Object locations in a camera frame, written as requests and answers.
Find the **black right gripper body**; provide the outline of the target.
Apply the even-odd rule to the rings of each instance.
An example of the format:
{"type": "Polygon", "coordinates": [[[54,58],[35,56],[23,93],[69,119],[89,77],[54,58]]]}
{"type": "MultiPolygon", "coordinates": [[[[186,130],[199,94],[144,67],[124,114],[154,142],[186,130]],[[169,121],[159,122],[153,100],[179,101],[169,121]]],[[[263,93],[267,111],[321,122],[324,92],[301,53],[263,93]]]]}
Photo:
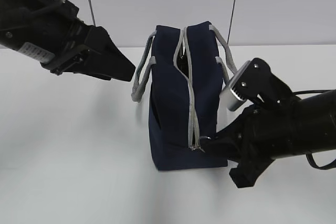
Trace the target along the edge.
{"type": "Polygon", "coordinates": [[[253,104],[239,116],[243,132],[241,159],[229,174],[238,188],[253,187],[258,177],[279,158],[302,154],[295,120],[301,98],[254,58],[238,78],[238,90],[253,104]]]}

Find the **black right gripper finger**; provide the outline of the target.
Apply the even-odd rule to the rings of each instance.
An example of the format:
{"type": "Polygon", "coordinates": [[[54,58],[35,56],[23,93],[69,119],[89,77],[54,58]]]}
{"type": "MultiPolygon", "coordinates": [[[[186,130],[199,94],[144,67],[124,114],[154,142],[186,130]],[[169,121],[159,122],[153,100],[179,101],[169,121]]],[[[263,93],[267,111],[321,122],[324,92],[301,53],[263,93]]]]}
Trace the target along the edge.
{"type": "Polygon", "coordinates": [[[231,124],[219,132],[200,138],[200,147],[207,153],[224,157],[231,161],[249,161],[246,126],[249,115],[238,116],[231,124]]]}

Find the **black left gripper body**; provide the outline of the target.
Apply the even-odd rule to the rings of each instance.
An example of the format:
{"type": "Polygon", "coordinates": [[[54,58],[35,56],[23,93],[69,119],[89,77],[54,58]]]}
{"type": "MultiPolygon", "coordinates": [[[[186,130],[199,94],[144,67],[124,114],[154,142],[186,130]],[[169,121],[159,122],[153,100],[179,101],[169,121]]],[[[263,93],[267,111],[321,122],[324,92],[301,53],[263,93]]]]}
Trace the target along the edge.
{"type": "Polygon", "coordinates": [[[79,8],[68,0],[18,0],[18,52],[60,75],[62,57],[88,54],[90,26],[81,21],[79,8]]]}

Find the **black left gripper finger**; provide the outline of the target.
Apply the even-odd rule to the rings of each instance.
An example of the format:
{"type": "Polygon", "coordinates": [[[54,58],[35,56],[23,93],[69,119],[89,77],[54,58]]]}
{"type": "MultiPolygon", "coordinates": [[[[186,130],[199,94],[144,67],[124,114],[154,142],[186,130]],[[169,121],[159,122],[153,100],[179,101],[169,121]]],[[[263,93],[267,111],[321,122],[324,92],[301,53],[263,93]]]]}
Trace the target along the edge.
{"type": "Polygon", "coordinates": [[[108,56],[99,54],[70,54],[63,55],[63,72],[78,73],[101,80],[112,79],[113,62],[108,56]]]}
{"type": "Polygon", "coordinates": [[[86,46],[87,75],[102,80],[132,80],[135,65],[116,47],[103,27],[90,26],[86,46]]]}

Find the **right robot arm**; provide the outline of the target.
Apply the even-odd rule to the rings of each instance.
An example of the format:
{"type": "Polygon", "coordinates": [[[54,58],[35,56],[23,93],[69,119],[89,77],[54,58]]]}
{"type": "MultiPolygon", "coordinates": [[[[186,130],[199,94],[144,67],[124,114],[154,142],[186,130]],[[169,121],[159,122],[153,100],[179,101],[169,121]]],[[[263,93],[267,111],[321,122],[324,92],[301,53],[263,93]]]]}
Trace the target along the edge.
{"type": "Polygon", "coordinates": [[[246,61],[223,89],[227,108],[251,104],[224,129],[199,138],[202,151],[236,162],[229,175],[238,188],[252,187],[277,159],[304,155],[315,169],[314,153],[335,149],[335,91],[302,99],[276,77],[264,60],[246,61]]]}

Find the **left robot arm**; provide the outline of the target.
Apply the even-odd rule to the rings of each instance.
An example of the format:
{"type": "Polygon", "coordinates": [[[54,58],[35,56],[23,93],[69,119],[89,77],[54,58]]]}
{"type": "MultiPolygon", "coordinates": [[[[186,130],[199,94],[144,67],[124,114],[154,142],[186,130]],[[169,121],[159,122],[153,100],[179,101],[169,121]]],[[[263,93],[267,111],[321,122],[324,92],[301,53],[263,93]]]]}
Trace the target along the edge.
{"type": "Polygon", "coordinates": [[[58,76],[131,81],[135,65],[103,27],[85,24],[78,12],[68,0],[1,0],[1,45],[58,76]]]}

